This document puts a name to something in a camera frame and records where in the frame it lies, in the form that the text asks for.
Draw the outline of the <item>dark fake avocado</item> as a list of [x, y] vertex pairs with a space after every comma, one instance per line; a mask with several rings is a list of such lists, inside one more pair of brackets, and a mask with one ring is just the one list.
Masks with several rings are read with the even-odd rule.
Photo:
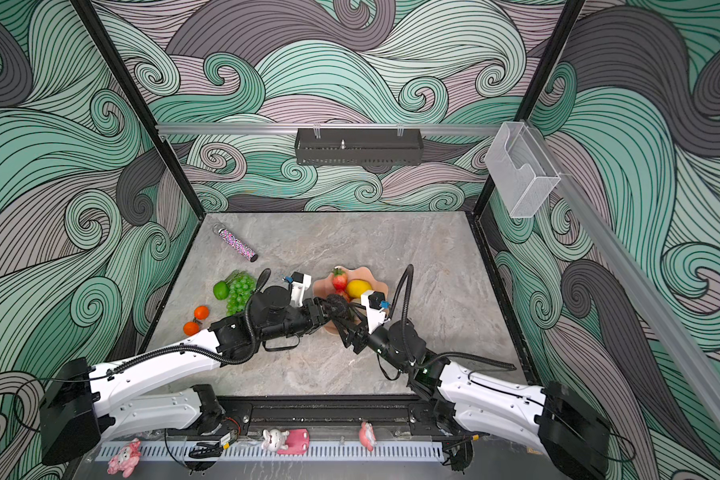
[[339, 294], [330, 294], [325, 299], [325, 310], [333, 318], [346, 318], [349, 315], [350, 303]]

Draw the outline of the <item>yellow fake lemon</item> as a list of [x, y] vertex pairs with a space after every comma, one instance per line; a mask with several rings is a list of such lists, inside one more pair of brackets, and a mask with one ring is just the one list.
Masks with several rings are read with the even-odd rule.
[[361, 298], [364, 293], [372, 290], [373, 286], [366, 280], [351, 280], [346, 288], [346, 293], [351, 299]]

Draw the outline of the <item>pink wavy fruit bowl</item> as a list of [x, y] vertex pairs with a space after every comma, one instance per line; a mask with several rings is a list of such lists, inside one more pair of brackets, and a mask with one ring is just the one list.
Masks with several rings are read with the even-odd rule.
[[336, 266], [328, 277], [317, 280], [312, 287], [313, 296], [321, 299], [339, 294], [350, 300], [359, 300], [369, 290], [380, 292], [386, 299], [389, 298], [388, 285], [378, 281], [367, 267], [349, 270]]

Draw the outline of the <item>green fake lime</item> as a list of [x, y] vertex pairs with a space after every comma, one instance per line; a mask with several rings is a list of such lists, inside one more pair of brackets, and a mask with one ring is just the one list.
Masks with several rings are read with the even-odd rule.
[[230, 287], [226, 281], [219, 281], [213, 286], [213, 295], [219, 300], [226, 300], [230, 295]]

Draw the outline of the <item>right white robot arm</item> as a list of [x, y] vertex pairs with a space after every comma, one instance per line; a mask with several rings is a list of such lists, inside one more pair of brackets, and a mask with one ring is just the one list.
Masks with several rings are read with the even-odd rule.
[[329, 296], [324, 309], [346, 347], [370, 349], [407, 377], [408, 387], [432, 406], [443, 433], [497, 436], [544, 454], [571, 479], [606, 477], [611, 424], [572, 388], [556, 381], [512, 384], [480, 373], [464, 361], [509, 365], [463, 352], [436, 354], [409, 321], [378, 325], [371, 309], [339, 295]]

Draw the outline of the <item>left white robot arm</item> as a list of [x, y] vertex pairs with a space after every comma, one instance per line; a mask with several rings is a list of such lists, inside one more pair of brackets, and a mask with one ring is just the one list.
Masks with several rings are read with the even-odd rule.
[[295, 302], [291, 294], [268, 287], [254, 293], [242, 312], [138, 356], [97, 365], [80, 357], [64, 364], [38, 406], [42, 463], [60, 465], [93, 449], [114, 432], [121, 405], [190, 375], [241, 365], [267, 342], [309, 335], [350, 308], [341, 295]]

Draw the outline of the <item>red fake strawberry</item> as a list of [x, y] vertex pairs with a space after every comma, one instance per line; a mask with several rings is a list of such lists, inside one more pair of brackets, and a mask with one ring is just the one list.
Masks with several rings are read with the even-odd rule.
[[349, 283], [347, 271], [343, 268], [335, 267], [332, 270], [331, 282], [334, 290], [337, 293], [345, 292]]

